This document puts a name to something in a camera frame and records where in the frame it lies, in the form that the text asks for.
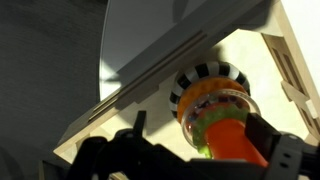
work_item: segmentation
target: wooden panel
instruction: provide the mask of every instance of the wooden panel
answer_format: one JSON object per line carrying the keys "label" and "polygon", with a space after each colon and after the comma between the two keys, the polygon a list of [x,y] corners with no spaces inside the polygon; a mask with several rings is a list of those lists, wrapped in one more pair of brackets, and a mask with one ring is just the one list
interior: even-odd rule
{"label": "wooden panel", "polygon": [[[271,0],[271,6],[278,3],[279,1],[280,0]],[[278,22],[277,22],[275,16],[272,13],[270,13],[270,9],[266,8],[265,11],[266,11],[265,14],[268,14],[266,22],[263,25],[255,28],[255,29],[248,29],[248,30],[263,33],[263,34],[269,34],[269,35],[273,35],[273,36],[282,37],[283,34],[282,34],[282,31],[278,25]]]}
{"label": "wooden panel", "polygon": [[62,153],[57,154],[57,155],[59,155],[62,159],[64,159],[68,163],[72,164],[77,153],[78,153],[77,145],[73,144],[73,145],[68,146],[68,148],[66,148],[66,150],[64,150]]}
{"label": "wooden panel", "polygon": [[94,136],[103,136],[105,137],[108,141],[110,141],[112,139],[112,135],[109,134],[108,132],[106,132],[103,128],[98,127],[96,128],[95,130],[93,130],[91,133],[90,133],[90,137],[94,137]]}
{"label": "wooden panel", "polygon": [[320,121],[316,118],[319,112],[315,111],[320,109],[318,92],[281,1],[272,6],[271,12],[283,37],[263,34],[263,38],[286,82],[283,84],[288,99],[295,101],[310,133],[320,140]]}
{"label": "wooden panel", "polygon": [[89,138],[89,137],[90,137],[90,134],[87,134],[86,136],[84,136],[83,138],[81,138],[78,142],[76,142],[77,151],[80,149],[83,141],[86,140],[86,139]]}
{"label": "wooden panel", "polygon": [[128,178],[120,172],[110,174],[109,179],[111,179],[111,180],[128,180]]}
{"label": "wooden panel", "polygon": [[307,138],[305,139],[305,142],[313,146],[319,145],[319,141],[314,136],[312,136],[312,134],[308,134]]}
{"label": "wooden panel", "polygon": [[141,92],[145,92],[146,88],[154,88],[151,84],[154,84],[155,82],[160,83],[163,78],[172,75],[176,71],[177,67],[179,67],[178,64],[182,61],[183,57],[185,63],[190,62],[192,58],[186,58],[185,56],[190,51],[192,52],[197,44],[199,44],[205,37],[206,35],[201,32],[192,36],[143,76],[139,77],[130,85],[124,87],[121,91],[115,92],[114,95],[111,96],[112,98],[107,98],[104,101],[101,101],[98,105],[74,121],[61,138],[58,143],[58,147],[54,150],[54,153],[57,155],[62,154],[70,146],[116,115],[120,110],[124,109],[136,100],[141,100],[141,98],[139,98],[139,94],[143,94]]}

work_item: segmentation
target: white surface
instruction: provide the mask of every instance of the white surface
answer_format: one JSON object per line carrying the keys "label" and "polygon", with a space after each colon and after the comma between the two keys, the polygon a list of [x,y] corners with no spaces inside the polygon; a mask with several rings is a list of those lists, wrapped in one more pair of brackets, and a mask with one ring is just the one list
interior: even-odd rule
{"label": "white surface", "polygon": [[282,3],[319,94],[320,1],[282,0]]}
{"label": "white surface", "polygon": [[[281,89],[282,78],[261,35],[238,30],[217,46],[221,47],[221,59],[232,63],[247,75],[252,98],[260,107],[262,117],[279,131],[291,132],[304,139],[308,134],[307,128],[295,105],[288,102]],[[102,128],[114,135],[119,129],[132,127],[137,110],[147,110],[145,137],[151,143],[163,144],[184,160],[203,157],[187,143],[180,125],[172,118],[168,98],[173,79],[174,76],[164,81],[158,92],[139,105],[131,104],[103,124]],[[153,129],[158,130],[148,133],[148,130]]]}

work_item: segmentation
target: wooden board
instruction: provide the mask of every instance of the wooden board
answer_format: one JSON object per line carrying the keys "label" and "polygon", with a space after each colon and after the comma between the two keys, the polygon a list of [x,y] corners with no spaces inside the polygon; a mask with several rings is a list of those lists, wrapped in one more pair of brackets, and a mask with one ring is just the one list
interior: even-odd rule
{"label": "wooden board", "polygon": [[282,87],[288,99],[294,101],[310,133],[320,140],[320,98],[306,60],[299,47],[282,2],[271,8],[283,37],[263,34],[264,40],[284,79]]}
{"label": "wooden board", "polygon": [[[246,13],[248,11],[251,12],[251,9],[254,9],[255,6],[262,2],[262,0],[237,0],[236,3],[232,3],[233,1],[205,2],[192,13],[192,16],[187,17],[133,59],[127,65],[128,71],[125,69],[119,71],[120,75],[122,75],[121,73],[128,74],[128,72],[132,74],[132,76],[121,77],[128,77],[123,79],[124,87],[114,92],[109,98],[100,102],[72,123],[59,141],[54,153],[63,154],[76,142],[87,136],[130,103],[141,101],[144,98],[141,96],[145,92],[150,93],[155,86],[175,73],[177,69],[192,63],[195,57],[235,30],[236,27],[232,23],[243,15],[248,16]],[[151,61],[148,61],[149,59],[155,59],[157,63],[150,66]],[[145,71],[137,71],[137,64],[141,65],[141,68],[145,69]]]}
{"label": "wooden board", "polygon": [[[303,113],[304,111],[302,111],[300,108],[300,106],[302,106],[301,102],[298,109],[294,106],[293,103],[289,103],[288,99],[286,98],[289,98],[289,100],[295,100],[295,98],[293,98],[292,94],[288,94],[288,93],[287,93],[287,97],[285,97],[286,94],[284,94],[284,92],[281,90],[280,82],[282,81],[282,79],[285,80],[286,82],[290,81],[290,86],[286,86],[287,84],[285,84],[284,86],[287,87],[287,89],[288,87],[290,88],[292,86],[293,88],[297,89],[299,92],[302,93],[302,96],[299,96],[299,97],[303,97],[304,98],[303,101],[307,100],[308,102],[306,106],[303,107],[304,109],[310,109],[310,107],[313,107],[313,109],[318,108],[319,104],[314,100],[317,100],[319,96],[317,96],[317,92],[315,91],[315,89],[313,89],[314,86],[312,86],[312,80],[310,82],[310,80],[306,81],[305,79],[305,78],[308,78],[308,73],[306,76],[305,75],[300,76],[299,73],[295,74],[293,72],[293,71],[306,72],[308,70],[305,64],[303,63],[303,57],[301,55],[301,51],[299,51],[299,46],[295,41],[293,31],[290,27],[290,23],[288,22],[288,19],[286,18],[286,14],[282,7],[281,2],[276,2],[273,8],[271,9],[271,12],[272,12],[272,15],[275,17],[276,21],[278,22],[277,23],[278,28],[280,28],[282,31],[282,33],[277,33],[277,35],[283,35],[283,37],[274,38],[271,35],[264,34],[262,38],[261,36],[259,36],[259,34],[256,34],[254,38],[257,40],[257,42],[260,42],[260,40],[261,42],[265,41],[267,42],[268,47],[265,46],[265,44],[259,44],[259,43],[254,44],[256,43],[255,41],[251,42],[246,38],[243,38],[243,39],[240,38],[239,42],[233,43],[232,46],[234,46],[234,49],[229,48],[233,50],[224,54],[224,57],[226,57],[227,61],[233,63],[240,70],[245,72],[250,72],[247,75],[249,77],[249,81],[252,84],[253,89],[251,92],[253,92],[253,99],[257,101],[258,105],[262,109],[263,117],[267,119],[269,123],[271,123],[272,125],[278,124],[276,126],[277,129],[295,133],[295,131],[300,131],[299,129],[304,128],[301,116],[306,120],[306,119],[309,119],[310,116],[312,116],[312,114]],[[248,33],[253,33],[253,32],[242,32],[242,33],[244,35],[248,35]],[[77,151],[77,146],[76,146],[77,142],[81,141],[81,139],[83,139],[84,137],[91,136],[90,134],[94,132],[96,128],[102,128],[103,130],[102,131],[101,129],[97,130],[97,131],[100,131],[101,133],[93,133],[93,134],[103,135],[107,137],[107,139],[111,139],[112,135],[117,130],[119,130],[119,128],[131,127],[135,118],[135,113],[139,109],[147,109],[151,115],[148,117],[153,120],[164,118],[162,121],[168,121],[168,118],[170,116],[169,115],[170,111],[169,110],[165,111],[167,104],[164,104],[163,100],[168,99],[165,93],[169,94],[170,90],[168,88],[170,83],[173,82],[173,78],[174,78],[174,75],[172,74],[174,73],[174,70],[176,70],[175,68],[179,66],[179,62],[181,62],[182,59],[180,58],[174,63],[171,63],[171,65],[175,65],[175,68],[163,69],[163,67],[166,65],[166,63],[174,60],[175,59],[174,57],[176,57],[176,55],[180,54],[181,52],[191,50],[192,46],[195,46],[201,41],[203,41],[203,38],[205,37],[206,35],[203,34],[203,32],[198,32],[183,44],[182,49],[180,48],[177,51],[170,54],[169,56],[167,56],[165,61],[163,61],[163,63],[160,63],[157,66],[155,66],[153,69],[150,69],[150,71],[147,74],[140,77],[140,79],[138,79],[135,83],[133,83],[132,86],[128,86],[122,92],[116,92],[113,98],[107,99],[101,102],[100,104],[98,104],[97,106],[95,106],[94,108],[92,108],[91,110],[89,110],[86,114],[84,114],[81,118],[79,118],[77,121],[75,121],[73,124],[69,126],[68,130],[66,131],[65,135],[59,142],[59,145],[54,150],[54,152],[57,155],[61,156],[62,158],[68,159],[69,162],[72,162],[74,155],[76,154],[76,151]],[[215,46],[215,49],[219,49],[220,46],[223,47],[223,45],[229,41],[234,41],[234,39],[230,39],[229,37],[227,37],[222,42],[220,42],[217,46]],[[244,42],[254,44],[253,46],[252,45],[250,46],[252,49],[251,51],[242,50],[242,48],[245,47]],[[262,52],[256,51],[256,49],[259,49],[259,50],[264,49],[263,53],[268,52],[267,48],[271,49],[270,48],[271,45],[279,46],[274,49],[280,52],[284,52],[284,54],[287,56],[285,58],[286,61],[295,62],[295,65],[291,67],[292,65],[291,63],[287,63],[285,66],[279,64],[280,61],[277,61],[277,55],[274,53],[275,51],[273,50],[270,51],[272,56],[270,54],[269,55],[263,54],[263,56],[261,56]],[[238,56],[238,59],[232,58],[232,54],[237,54],[237,53],[240,54]],[[187,62],[183,64],[181,67],[184,67],[187,64],[192,64],[192,60],[194,60],[196,56],[194,54],[189,54],[189,55],[190,57],[187,58]],[[272,64],[274,63],[272,60],[272,57],[274,57],[275,59],[275,62],[276,62],[275,64]],[[263,61],[261,60],[269,61],[271,64],[265,67],[261,67],[261,65],[263,64]],[[282,75],[282,78],[278,70],[276,69],[276,65],[280,67],[279,70],[280,70],[280,74]],[[279,74],[279,77],[278,75],[275,78],[263,77],[263,76],[268,76],[267,75],[268,73]],[[159,81],[159,78],[163,79],[163,77],[161,77],[161,74],[165,75],[165,77],[169,77],[170,75],[171,76],[165,81]],[[149,96],[143,101],[141,99],[144,99],[145,96],[142,98],[141,97],[137,98],[135,95],[143,94],[141,92],[145,92],[145,91],[151,92],[151,90],[155,89],[154,86],[150,86],[150,87],[145,86],[145,87],[148,87],[147,89],[144,89],[142,87],[137,88],[138,85],[141,83],[147,82],[146,85],[148,85],[148,83],[154,84],[154,82],[151,82],[151,81],[159,82],[160,84],[159,91],[157,91],[152,96]],[[269,92],[265,93],[264,90],[266,88],[270,89],[268,85],[271,85],[271,84],[272,84],[271,89],[274,88],[274,90],[269,90]],[[136,98],[138,99],[139,102],[141,102],[140,104],[136,104],[136,103],[132,104],[132,102],[134,102]],[[281,108],[275,108],[275,105],[277,104],[282,104]],[[298,127],[290,126],[290,123],[291,125],[292,123],[293,125],[296,125],[296,124],[299,124],[299,122],[302,124],[298,125]],[[159,127],[155,128],[157,125],[164,126],[166,128],[166,131],[162,131],[161,128]],[[315,131],[313,128],[310,128],[309,126],[308,128],[312,134],[315,134]],[[153,126],[151,126],[151,129],[149,129],[149,131],[152,133],[149,133],[150,137],[148,137],[148,127],[147,127],[146,135],[149,138],[148,140],[150,141],[152,141],[153,136],[158,136],[154,142],[162,141],[165,143],[165,146],[167,145],[169,148],[171,148],[170,150],[173,149],[173,151],[180,153],[180,155],[182,154],[182,156],[184,153],[186,153],[183,151],[188,151],[187,154],[189,155],[185,156],[185,158],[190,157],[190,154],[194,157],[197,156],[197,153],[194,150],[192,151],[192,149],[190,149],[188,144],[186,144],[186,142],[183,140],[181,131],[179,132],[177,131],[177,129],[179,129],[179,125],[176,122],[174,122],[172,119],[170,120],[170,118],[169,118],[169,122],[166,122],[166,123],[161,123],[161,120],[153,121]],[[172,131],[173,132],[177,131],[177,134],[172,136],[172,133],[169,133],[169,134],[165,133],[165,132],[172,132]],[[181,145],[178,143],[179,147],[172,146],[170,143],[168,143],[168,140],[173,144],[174,142],[176,143],[179,142],[184,145]]]}

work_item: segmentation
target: striped lid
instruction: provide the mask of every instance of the striped lid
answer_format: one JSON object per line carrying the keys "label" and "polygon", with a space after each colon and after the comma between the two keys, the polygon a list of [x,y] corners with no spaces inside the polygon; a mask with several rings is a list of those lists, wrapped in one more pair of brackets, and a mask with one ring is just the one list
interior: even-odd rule
{"label": "striped lid", "polygon": [[250,95],[249,81],[245,75],[232,64],[227,62],[207,62],[199,64],[184,71],[174,82],[169,98],[169,107],[175,118],[177,118],[178,104],[183,92],[190,87],[192,83],[208,77],[232,79],[242,85]]}

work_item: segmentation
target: light wood surface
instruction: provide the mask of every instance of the light wood surface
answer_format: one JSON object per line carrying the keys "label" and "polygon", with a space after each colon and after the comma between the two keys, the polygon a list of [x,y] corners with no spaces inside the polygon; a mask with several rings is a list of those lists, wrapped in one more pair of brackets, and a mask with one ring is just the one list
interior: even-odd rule
{"label": "light wood surface", "polygon": [[[252,98],[258,103],[263,117],[270,124],[278,130],[292,132],[304,139],[307,129],[302,119],[310,120],[311,118],[310,123],[306,120],[306,124],[309,124],[309,131],[318,137],[318,131],[315,128],[318,119],[312,118],[316,117],[315,109],[320,107],[318,92],[281,1],[274,4],[271,12],[270,21],[259,30],[265,33],[263,36],[254,32],[238,31],[218,43],[216,47],[222,47],[220,56],[223,59],[234,64],[241,71],[247,72],[252,85]],[[277,59],[272,48],[281,53],[280,60]],[[136,112],[143,109],[148,111],[147,117],[151,121],[151,125],[147,125],[145,130],[149,141],[163,143],[165,147],[186,160],[191,157],[200,157],[184,140],[179,124],[171,117],[167,99],[173,79],[174,75],[161,82],[159,90],[143,101],[140,100],[139,104],[129,103],[132,102],[130,98],[123,99],[126,94],[119,94],[111,100],[100,103],[69,126],[54,152],[72,162],[77,151],[76,142],[92,134],[96,128],[100,130],[93,134],[105,135],[108,139],[112,139],[117,130],[131,127]],[[281,87],[282,80],[285,81],[282,84],[286,94]],[[290,103],[288,98],[307,113],[297,108],[293,102]],[[119,102],[119,106],[112,105],[115,102]]]}

